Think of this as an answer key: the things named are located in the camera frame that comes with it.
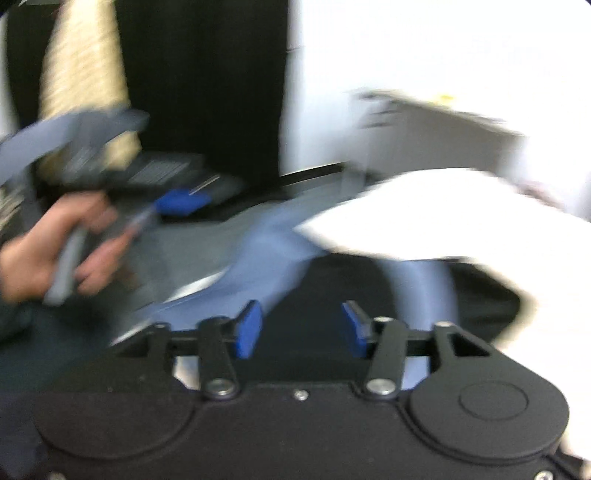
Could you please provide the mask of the person's bare left hand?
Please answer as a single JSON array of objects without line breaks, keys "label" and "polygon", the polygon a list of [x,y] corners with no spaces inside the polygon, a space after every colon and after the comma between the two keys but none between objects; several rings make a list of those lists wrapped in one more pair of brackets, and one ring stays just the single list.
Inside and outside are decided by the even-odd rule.
[{"label": "person's bare left hand", "polygon": [[[116,219],[116,210],[103,192],[62,196],[31,230],[1,247],[3,300],[16,304],[43,297],[53,283],[57,259],[70,232],[82,225],[100,233]],[[104,241],[77,267],[74,279],[80,294],[94,295],[110,283],[135,234],[135,228],[126,228]]]}]

